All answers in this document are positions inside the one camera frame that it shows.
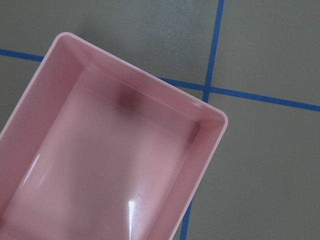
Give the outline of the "pink plastic bin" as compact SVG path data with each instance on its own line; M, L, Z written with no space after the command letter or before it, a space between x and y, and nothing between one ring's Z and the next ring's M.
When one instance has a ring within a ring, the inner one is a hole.
M0 134L3 240L171 240L226 114L63 32Z

